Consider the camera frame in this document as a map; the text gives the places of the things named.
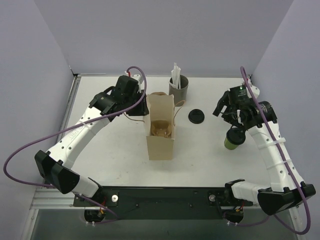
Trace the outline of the white wrapped straws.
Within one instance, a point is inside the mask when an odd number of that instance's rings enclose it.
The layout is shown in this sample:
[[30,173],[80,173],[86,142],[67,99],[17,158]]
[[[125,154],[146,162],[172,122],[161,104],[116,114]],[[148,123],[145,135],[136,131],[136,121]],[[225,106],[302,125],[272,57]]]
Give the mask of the white wrapped straws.
[[175,62],[173,64],[173,69],[171,71],[172,87],[176,89],[181,89],[181,68]]

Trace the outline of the brown paper takeout bag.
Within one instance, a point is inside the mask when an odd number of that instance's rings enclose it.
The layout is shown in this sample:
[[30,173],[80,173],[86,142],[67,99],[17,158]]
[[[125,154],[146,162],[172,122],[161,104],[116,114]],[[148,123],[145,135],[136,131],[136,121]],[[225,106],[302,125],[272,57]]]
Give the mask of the brown paper takeout bag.
[[146,96],[149,114],[143,119],[148,158],[151,161],[172,160],[174,155],[176,116],[186,101],[175,103],[174,95],[153,92]]

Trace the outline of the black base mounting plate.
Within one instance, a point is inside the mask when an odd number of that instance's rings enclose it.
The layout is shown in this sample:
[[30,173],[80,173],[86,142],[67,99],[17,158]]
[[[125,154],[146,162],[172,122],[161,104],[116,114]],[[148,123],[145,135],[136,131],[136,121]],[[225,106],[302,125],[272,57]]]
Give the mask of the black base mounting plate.
[[122,220],[219,220],[223,208],[253,205],[224,187],[104,186],[99,203]]

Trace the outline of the aluminium frame rail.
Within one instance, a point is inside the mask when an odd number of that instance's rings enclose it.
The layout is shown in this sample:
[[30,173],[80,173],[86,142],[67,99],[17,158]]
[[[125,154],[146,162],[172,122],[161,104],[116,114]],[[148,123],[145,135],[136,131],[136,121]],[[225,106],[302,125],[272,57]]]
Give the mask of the aluminium frame rail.
[[[169,203],[181,205],[186,203],[193,207],[196,204],[213,206],[218,200],[220,206],[239,206],[241,200],[232,203],[225,197],[223,187],[129,187],[129,186],[106,186],[101,191],[101,196],[96,202],[106,207],[123,207],[125,203],[132,202],[134,206],[141,202]],[[38,189],[35,191],[31,207],[34,209],[63,209],[63,208],[92,208],[93,203],[76,196],[70,192],[62,194],[56,189]]]

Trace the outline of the grey cylindrical straw holder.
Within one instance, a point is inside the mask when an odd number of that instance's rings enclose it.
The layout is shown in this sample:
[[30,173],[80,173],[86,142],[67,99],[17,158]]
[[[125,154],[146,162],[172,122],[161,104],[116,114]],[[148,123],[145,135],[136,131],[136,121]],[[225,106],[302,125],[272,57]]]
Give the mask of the grey cylindrical straw holder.
[[168,94],[173,95],[175,105],[178,102],[187,99],[189,80],[186,76],[184,75],[180,76],[180,85],[181,85],[181,88],[175,88],[174,85],[172,84],[172,78],[170,78]]

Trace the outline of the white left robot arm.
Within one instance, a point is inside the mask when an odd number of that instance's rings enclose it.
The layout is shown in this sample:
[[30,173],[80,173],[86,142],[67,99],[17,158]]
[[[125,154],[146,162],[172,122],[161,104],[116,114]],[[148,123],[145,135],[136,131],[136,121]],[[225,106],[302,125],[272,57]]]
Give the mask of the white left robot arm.
[[83,195],[92,206],[101,203],[101,186],[94,180],[80,176],[72,167],[88,143],[113,119],[126,113],[146,116],[149,113],[143,94],[141,76],[121,75],[116,85],[96,94],[78,120],[77,127],[47,151],[38,151],[35,162],[40,175],[62,194]]

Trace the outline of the stack of black lids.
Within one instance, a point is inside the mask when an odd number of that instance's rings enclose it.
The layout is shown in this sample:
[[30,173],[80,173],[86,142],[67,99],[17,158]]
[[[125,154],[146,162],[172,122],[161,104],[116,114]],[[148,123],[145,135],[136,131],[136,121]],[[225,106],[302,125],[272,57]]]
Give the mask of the stack of black lids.
[[189,112],[188,119],[193,124],[201,124],[205,120],[205,114],[200,109],[193,109]]

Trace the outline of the black plastic cup lid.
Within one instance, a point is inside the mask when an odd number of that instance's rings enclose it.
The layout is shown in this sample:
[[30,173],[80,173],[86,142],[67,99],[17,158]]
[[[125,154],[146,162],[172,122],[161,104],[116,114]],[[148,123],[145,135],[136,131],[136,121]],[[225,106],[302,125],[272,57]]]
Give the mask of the black plastic cup lid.
[[242,145],[246,140],[245,132],[237,127],[230,128],[226,133],[226,139],[229,143],[239,146]]

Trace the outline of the green paper coffee cup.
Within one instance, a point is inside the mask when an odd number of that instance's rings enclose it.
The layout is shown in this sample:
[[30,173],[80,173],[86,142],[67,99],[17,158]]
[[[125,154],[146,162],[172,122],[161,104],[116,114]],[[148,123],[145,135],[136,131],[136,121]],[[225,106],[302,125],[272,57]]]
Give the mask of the green paper coffee cup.
[[229,137],[225,137],[223,145],[227,150],[235,150],[238,146],[242,145],[242,139],[233,139]]

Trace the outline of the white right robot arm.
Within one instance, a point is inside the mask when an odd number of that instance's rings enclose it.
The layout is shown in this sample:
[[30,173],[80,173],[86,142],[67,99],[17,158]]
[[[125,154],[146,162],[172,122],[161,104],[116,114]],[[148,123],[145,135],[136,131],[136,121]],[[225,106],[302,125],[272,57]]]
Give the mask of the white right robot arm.
[[277,116],[267,101],[255,103],[244,85],[225,91],[213,112],[231,124],[226,132],[224,147],[234,150],[246,140],[249,133],[264,161],[270,185],[262,186],[244,179],[225,184],[230,202],[246,200],[257,203],[269,216],[296,207],[316,194],[312,184],[305,183],[296,170],[285,138],[280,134]]

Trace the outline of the single brown pulp carrier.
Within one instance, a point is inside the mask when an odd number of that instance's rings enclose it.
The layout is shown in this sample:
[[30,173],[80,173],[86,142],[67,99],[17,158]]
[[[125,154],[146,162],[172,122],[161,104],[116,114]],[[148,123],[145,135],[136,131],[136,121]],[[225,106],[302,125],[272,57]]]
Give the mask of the single brown pulp carrier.
[[172,134],[172,125],[166,120],[155,120],[151,122],[150,134],[156,137],[170,138]]

